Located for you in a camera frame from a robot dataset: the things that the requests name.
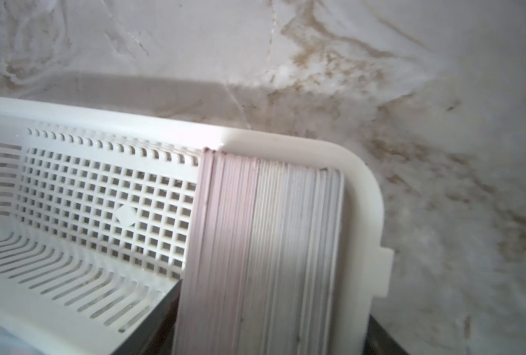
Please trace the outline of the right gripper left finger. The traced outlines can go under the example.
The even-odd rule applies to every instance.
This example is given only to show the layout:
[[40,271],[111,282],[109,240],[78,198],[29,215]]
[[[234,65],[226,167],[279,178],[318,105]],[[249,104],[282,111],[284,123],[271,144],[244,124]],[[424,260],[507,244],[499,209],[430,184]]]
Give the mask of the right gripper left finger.
[[168,292],[113,354],[169,354],[173,341],[182,281]]

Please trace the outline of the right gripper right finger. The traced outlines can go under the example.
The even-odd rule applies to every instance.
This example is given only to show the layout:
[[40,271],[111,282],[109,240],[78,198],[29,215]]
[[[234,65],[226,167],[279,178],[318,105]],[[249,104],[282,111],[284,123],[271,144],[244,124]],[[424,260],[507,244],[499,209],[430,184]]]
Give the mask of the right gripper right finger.
[[370,315],[363,355],[409,355],[409,353]]

